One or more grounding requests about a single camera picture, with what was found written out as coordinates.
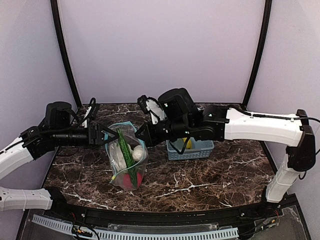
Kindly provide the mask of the white cauliflower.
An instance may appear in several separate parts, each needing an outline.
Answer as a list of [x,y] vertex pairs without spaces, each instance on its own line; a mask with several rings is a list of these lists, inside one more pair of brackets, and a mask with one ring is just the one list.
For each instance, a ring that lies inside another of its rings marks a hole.
[[120,172],[127,168],[125,158],[117,142],[114,142],[109,146],[109,153],[111,163],[113,164],[116,172]]

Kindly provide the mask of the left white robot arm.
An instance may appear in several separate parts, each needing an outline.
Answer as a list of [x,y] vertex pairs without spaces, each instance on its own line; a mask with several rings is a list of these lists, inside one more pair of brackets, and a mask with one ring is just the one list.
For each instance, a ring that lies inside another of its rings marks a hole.
[[[35,161],[58,147],[99,148],[119,138],[119,134],[93,123],[99,104],[91,99],[89,112],[79,119],[72,105],[56,101],[46,106],[44,119],[37,126],[23,131],[0,152],[0,177],[4,178],[19,167]],[[49,210],[65,198],[55,187],[34,190],[0,189],[0,210]]]

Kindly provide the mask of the green cucumber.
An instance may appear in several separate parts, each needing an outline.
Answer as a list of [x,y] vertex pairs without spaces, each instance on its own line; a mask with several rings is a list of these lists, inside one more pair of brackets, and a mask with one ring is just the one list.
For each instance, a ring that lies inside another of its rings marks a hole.
[[130,179],[131,179],[132,184],[134,185],[135,188],[137,188],[138,187],[138,177],[137,177],[137,171],[134,168],[135,161],[132,157],[132,154],[130,151],[130,146],[127,144],[121,129],[118,128],[116,131],[119,134],[118,144],[120,146],[124,160],[126,162],[126,170],[127,170],[128,174],[130,175]]

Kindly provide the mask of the clear zip top bag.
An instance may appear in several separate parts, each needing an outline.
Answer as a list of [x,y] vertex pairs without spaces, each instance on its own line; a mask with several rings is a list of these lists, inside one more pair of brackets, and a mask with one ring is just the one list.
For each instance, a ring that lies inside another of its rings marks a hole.
[[115,140],[111,140],[110,133],[104,135],[104,140],[108,141],[104,147],[112,170],[109,183],[126,191],[135,191],[142,183],[149,159],[145,142],[136,138],[137,129],[130,121],[115,123],[109,128],[119,134]]

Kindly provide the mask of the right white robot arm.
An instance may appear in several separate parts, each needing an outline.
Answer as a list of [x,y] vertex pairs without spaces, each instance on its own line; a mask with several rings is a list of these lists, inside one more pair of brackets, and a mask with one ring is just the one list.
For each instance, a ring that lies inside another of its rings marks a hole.
[[311,118],[299,109],[295,114],[248,112],[235,105],[209,105],[199,109],[185,88],[174,88],[159,98],[142,95],[137,100],[151,121],[135,136],[147,147],[162,142],[255,140],[286,146],[283,162],[267,185],[265,200],[279,203],[301,173],[316,163],[318,150]]

